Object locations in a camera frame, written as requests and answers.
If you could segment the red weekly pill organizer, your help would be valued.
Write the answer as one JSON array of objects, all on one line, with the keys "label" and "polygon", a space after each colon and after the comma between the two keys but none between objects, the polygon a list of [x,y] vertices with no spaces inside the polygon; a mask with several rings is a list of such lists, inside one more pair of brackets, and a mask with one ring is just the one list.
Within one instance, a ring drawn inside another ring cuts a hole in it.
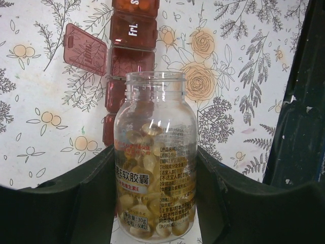
[{"label": "red weekly pill organizer", "polygon": [[113,1],[111,47],[68,24],[63,39],[64,61],[87,74],[106,78],[103,143],[113,144],[114,119],[125,101],[127,73],[153,71],[159,1]]}]

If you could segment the clear pill bottle yellow pills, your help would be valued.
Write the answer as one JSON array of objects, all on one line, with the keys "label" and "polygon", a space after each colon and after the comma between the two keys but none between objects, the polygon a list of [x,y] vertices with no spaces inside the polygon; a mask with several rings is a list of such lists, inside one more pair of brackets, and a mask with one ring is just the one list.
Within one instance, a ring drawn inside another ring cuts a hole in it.
[{"label": "clear pill bottle yellow pills", "polygon": [[186,234],[196,215],[198,124],[180,72],[133,72],[114,122],[117,217],[137,241]]}]

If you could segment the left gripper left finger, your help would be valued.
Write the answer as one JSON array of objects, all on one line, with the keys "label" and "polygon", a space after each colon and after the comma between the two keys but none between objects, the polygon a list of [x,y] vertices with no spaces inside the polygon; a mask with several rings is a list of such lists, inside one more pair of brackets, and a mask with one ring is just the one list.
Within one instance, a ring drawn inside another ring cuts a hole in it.
[{"label": "left gripper left finger", "polygon": [[1,187],[1,243],[109,243],[114,148],[38,187]]}]

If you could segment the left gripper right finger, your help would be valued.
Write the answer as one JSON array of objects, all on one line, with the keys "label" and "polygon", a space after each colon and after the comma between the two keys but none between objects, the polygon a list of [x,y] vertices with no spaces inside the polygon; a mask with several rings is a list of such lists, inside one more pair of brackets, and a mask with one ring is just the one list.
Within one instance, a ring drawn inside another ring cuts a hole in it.
[{"label": "left gripper right finger", "polygon": [[322,182],[276,188],[199,148],[196,203],[203,243],[324,243]]}]

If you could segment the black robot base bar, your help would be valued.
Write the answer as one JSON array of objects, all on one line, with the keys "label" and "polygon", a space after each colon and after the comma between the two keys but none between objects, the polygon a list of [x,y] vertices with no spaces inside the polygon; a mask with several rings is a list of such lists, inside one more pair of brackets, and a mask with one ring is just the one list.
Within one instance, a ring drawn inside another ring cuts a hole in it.
[{"label": "black robot base bar", "polygon": [[263,182],[324,180],[324,1],[310,1]]}]

